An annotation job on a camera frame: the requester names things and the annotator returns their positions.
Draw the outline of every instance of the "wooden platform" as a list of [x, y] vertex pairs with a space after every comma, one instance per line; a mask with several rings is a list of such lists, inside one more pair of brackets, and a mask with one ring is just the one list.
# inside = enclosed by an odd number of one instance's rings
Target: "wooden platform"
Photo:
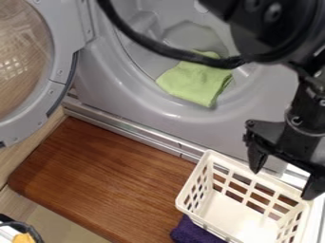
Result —
[[113, 242], [171, 242], [175, 198], [194, 164], [72, 118], [10, 176], [10, 187]]

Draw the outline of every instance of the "white plastic basket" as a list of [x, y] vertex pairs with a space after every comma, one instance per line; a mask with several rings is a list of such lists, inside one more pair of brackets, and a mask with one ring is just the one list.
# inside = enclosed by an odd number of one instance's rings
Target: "white plastic basket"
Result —
[[300, 194], [276, 178], [256, 176], [244, 164], [207, 151], [176, 206], [227, 242], [302, 243], [313, 202]]

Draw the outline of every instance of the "green microfiber towel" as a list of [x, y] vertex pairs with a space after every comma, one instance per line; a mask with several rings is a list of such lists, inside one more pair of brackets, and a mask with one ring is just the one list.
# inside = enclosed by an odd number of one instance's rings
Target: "green microfiber towel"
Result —
[[[200, 54], [216, 59], [220, 57], [212, 51]], [[218, 95], [229, 85], [231, 78], [231, 70], [180, 62], [163, 73], [158, 78], [157, 85], [170, 95], [211, 107]]]

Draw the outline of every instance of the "black robotic mount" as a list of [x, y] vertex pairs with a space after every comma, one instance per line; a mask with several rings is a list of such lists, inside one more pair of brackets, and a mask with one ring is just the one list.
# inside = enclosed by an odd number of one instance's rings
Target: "black robotic mount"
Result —
[[230, 24], [246, 60], [281, 63], [298, 75], [299, 87], [285, 122], [246, 123], [251, 170], [258, 173], [272, 155], [311, 174], [303, 199], [325, 193], [325, 0], [201, 3]]

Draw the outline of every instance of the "purple cloth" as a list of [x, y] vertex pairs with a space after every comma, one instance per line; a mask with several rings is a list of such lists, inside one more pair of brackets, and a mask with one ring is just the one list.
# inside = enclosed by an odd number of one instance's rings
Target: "purple cloth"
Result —
[[179, 226], [171, 232], [170, 236], [175, 243], [226, 243], [195, 225], [187, 215], [182, 217]]

